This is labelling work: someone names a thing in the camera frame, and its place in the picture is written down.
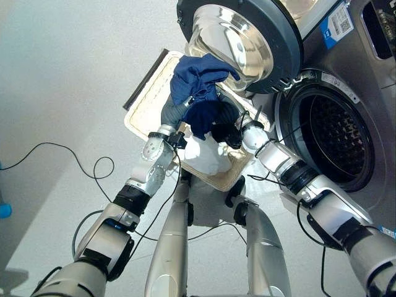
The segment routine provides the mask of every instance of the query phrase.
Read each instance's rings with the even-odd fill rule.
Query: clothing
[[[194,136],[202,140],[224,109],[215,84],[223,82],[229,74],[239,80],[238,73],[229,64],[211,54],[202,58],[183,56],[174,69],[170,83],[172,101],[178,106],[188,97],[193,98],[182,120],[191,126]]]

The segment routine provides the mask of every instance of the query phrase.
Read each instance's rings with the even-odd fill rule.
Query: washing machine label
[[[322,30],[327,49],[332,48],[354,29],[351,16],[348,12],[348,5],[342,2],[319,26]]]
[[[332,76],[331,74],[322,72],[322,78],[321,79],[322,79],[323,82],[327,82],[328,84],[333,85],[334,87],[337,87],[346,96],[348,96],[349,99],[352,100],[353,103],[356,104],[356,103],[360,102],[359,97],[351,90],[350,87],[348,87],[341,80],[337,79],[336,77]]]

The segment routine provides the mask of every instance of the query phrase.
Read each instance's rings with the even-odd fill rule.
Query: laundry basket
[[[139,90],[139,94],[134,96],[133,103],[128,106],[129,110],[124,118],[125,126],[143,140],[147,140],[149,133],[157,131],[161,126],[162,106],[170,95],[170,80],[182,56],[183,54],[177,51],[170,51],[157,60],[157,68],[152,71],[151,75],[146,76],[145,85]],[[227,86],[223,84],[218,86],[228,97],[237,100],[250,114],[257,113],[255,107]],[[265,130],[269,129],[270,123],[264,114],[259,115],[258,121],[264,125]],[[182,123],[179,131],[184,132],[187,137],[191,135],[189,125],[186,123]],[[228,191],[241,176],[243,168],[252,159],[252,155],[242,147],[239,150],[227,147],[226,152],[231,162],[231,169],[224,173],[212,176],[203,174],[183,161],[181,161],[181,166],[215,189]]]

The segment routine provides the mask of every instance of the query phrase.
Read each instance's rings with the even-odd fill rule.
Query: washing machine
[[[377,5],[351,1],[354,29],[330,49],[320,27],[305,39],[303,70],[275,95],[274,120],[278,139],[395,238],[396,63]]]
[[[265,94],[274,136],[396,237],[394,4],[179,0],[177,21],[186,54],[231,64],[225,83]]]

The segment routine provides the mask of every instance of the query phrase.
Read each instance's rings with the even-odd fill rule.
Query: barcode sticker
[[[354,29],[347,7],[345,2],[342,2],[319,25],[327,48],[333,47],[346,34]]]

